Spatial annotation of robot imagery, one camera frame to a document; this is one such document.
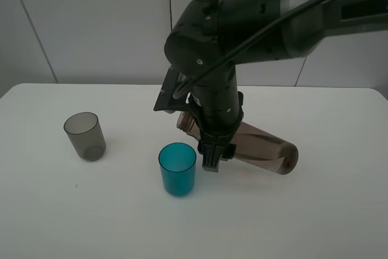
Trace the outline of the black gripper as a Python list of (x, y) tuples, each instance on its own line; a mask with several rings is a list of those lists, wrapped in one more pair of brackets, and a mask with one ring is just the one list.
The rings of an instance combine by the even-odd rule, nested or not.
[(196, 123), (202, 168), (218, 172), (222, 156), (224, 160), (235, 156), (235, 144), (227, 147), (222, 144), (231, 142), (241, 122), (235, 66), (227, 65), (213, 71), (192, 88), (191, 94), (199, 106)]

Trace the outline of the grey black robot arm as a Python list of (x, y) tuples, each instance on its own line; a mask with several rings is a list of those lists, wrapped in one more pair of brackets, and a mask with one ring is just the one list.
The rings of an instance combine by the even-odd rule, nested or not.
[(297, 147), (243, 122), (236, 67), (302, 58), (324, 38), (387, 28), (387, 0), (192, 0), (169, 34), (170, 63), (154, 109), (179, 111), (202, 167), (232, 158), (286, 175)]

